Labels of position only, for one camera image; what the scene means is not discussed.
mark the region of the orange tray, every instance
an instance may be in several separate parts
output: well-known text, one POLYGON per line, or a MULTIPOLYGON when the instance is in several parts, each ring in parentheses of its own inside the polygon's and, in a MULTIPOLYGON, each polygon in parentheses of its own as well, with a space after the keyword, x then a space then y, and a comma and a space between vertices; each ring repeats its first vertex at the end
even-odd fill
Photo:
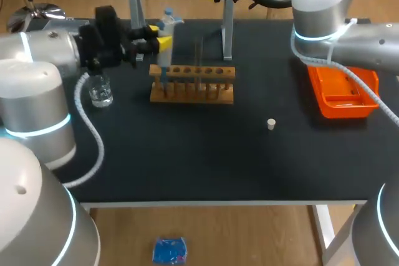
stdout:
MULTIPOLYGON (((377 73, 355 67, 349 69, 378 95, 377 73)), ((343 72, 330 67, 308 67, 307 70, 320 110, 326 118, 365 118, 378 108, 370 96, 343 72)))

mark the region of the cable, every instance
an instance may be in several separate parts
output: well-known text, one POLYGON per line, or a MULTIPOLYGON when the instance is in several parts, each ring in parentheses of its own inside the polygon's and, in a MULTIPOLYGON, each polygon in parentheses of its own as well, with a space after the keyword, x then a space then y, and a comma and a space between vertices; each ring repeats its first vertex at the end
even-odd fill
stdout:
POLYGON ((83 89, 83 86, 86 83, 86 81, 89 79, 89 77, 90 77, 90 75, 88 73, 84 73, 79 78, 79 80, 77 81, 76 86, 75 86, 74 99, 75 99, 75 105, 76 105, 77 111, 79 112, 80 117, 82 118, 84 123, 87 125, 87 128, 93 134, 93 137, 94 137, 95 141, 97 142, 97 146, 99 148, 99 155, 97 156, 97 160, 96 160, 94 166, 92 167, 92 169, 90 171, 88 171, 88 173, 86 173, 84 176, 80 177, 79 179, 64 183, 63 185, 66 188, 76 187, 76 186, 81 185, 82 183, 88 181, 89 179, 91 179, 95 175, 95 173, 100 169, 101 164, 104 160, 104 154, 105 154, 104 143, 101 139, 100 134, 95 129, 92 122, 89 120, 88 116, 86 115, 86 112, 82 106, 82 99, 81 99, 82 89, 83 89))
POLYGON ((297 49, 295 48, 295 27, 292 27, 292 34, 291 34, 291 50, 292 52, 295 54, 296 57, 298 57, 299 59, 301 59, 301 61, 303 61, 303 63, 307 64, 307 65, 324 65, 324 66, 329 66, 329 67, 335 67, 339 70, 341 70, 343 73, 345 73, 346 75, 348 75, 350 78, 353 79, 354 82, 356 82, 357 84, 360 85, 360 87, 362 89, 364 89, 364 91, 366 93, 368 93, 368 95, 371 97, 371 99, 373 99, 373 101, 375 103, 377 103, 380 108, 382 109, 382 111, 396 124, 396 126, 399 126, 399 118, 392 112, 392 110, 390 110, 390 108, 373 92, 373 90, 368 87, 368 85, 366 83, 364 83, 364 81, 362 79, 360 79, 355 73, 353 73, 351 70, 349 70, 348 68, 346 68, 345 66, 337 63, 337 62, 333 62, 331 60, 327 60, 327 59, 316 59, 314 57, 307 57, 304 56, 302 54, 300 54, 297 49))

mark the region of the small white cap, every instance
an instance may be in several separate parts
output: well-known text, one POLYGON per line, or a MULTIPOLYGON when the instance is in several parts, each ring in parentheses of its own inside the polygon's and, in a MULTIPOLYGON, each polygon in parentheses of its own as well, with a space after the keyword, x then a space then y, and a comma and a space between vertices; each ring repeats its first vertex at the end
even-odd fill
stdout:
POLYGON ((267 129, 273 130, 275 124, 276 124, 276 120, 275 119, 273 119, 273 118, 268 119, 267 120, 267 129))

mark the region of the wooden test tube rack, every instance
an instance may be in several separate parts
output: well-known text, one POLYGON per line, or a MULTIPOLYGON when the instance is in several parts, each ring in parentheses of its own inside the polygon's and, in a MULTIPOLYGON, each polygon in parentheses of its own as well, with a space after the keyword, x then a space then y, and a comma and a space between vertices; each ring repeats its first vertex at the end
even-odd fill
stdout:
POLYGON ((151 102, 233 104, 234 67, 194 67, 171 65, 166 70, 166 88, 161 82, 162 69, 150 66, 150 76, 155 78, 151 90, 151 102), (209 83, 209 80, 222 83, 209 83))

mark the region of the black table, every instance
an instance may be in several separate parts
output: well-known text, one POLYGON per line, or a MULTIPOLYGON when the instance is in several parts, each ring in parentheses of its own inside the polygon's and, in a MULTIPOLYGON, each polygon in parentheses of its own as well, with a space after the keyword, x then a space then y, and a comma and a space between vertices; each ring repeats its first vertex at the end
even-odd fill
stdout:
MULTIPOLYGON (((106 154, 95 177, 71 190, 80 202, 362 201, 395 173, 399 131, 382 111, 366 120, 320 114, 306 67, 291 54, 292 21, 236 21, 232 62, 223 61, 219 28, 208 20, 177 26, 173 63, 195 64, 195 45, 203 40, 202 65, 236 67, 234 105, 150 103, 154 58, 136 70, 107 70, 110 107, 94 108, 84 94, 106 154), (277 122, 273 131, 268 118, 277 122)), ((382 99, 399 112, 396 77, 378 76, 382 99)), ((64 83, 77 142, 76 156, 55 172, 64 182, 87 172, 97 157, 73 104, 75 82, 64 83)))

